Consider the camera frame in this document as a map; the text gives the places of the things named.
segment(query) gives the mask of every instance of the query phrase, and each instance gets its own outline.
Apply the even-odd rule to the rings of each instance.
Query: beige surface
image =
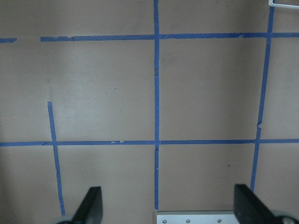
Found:
[[[299,218],[299,144],[262,144],[255,192],[271,209]]]
[[[267,32],[267,0],[161,0],[160,33]]]
[[[61,215],[53,147],[0,148],[0,223],[49,223]]]
[[[154,146],[59,148],[67,214],[76,211],[90,186],[101,186],[103,224],[152,223]]]
[[[160,138],[255,139],[264,45],[259,38],[161,41]]]
[[[153,1],[0,1],[1,37],[152,34]]]
[[[249,185],[254,145],[160,146],[160,210],[232,210]]]
[[[0,141],[154,138],[153,41],[2,44]]]
[[[299,138],[298,38],[272,40],[262,139]]]

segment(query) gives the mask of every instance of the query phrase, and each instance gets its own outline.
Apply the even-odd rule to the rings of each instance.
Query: silver metal bracket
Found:
[[[269,6],[281,7],[281,8],[294,8],[294,9],[299,9],[299,6],[285,5],[285,4],[277,4],[277,3],[274,3],[273,0],[269,0]]]
[[[157,224],[239,224],[234,211],[158,211]]]

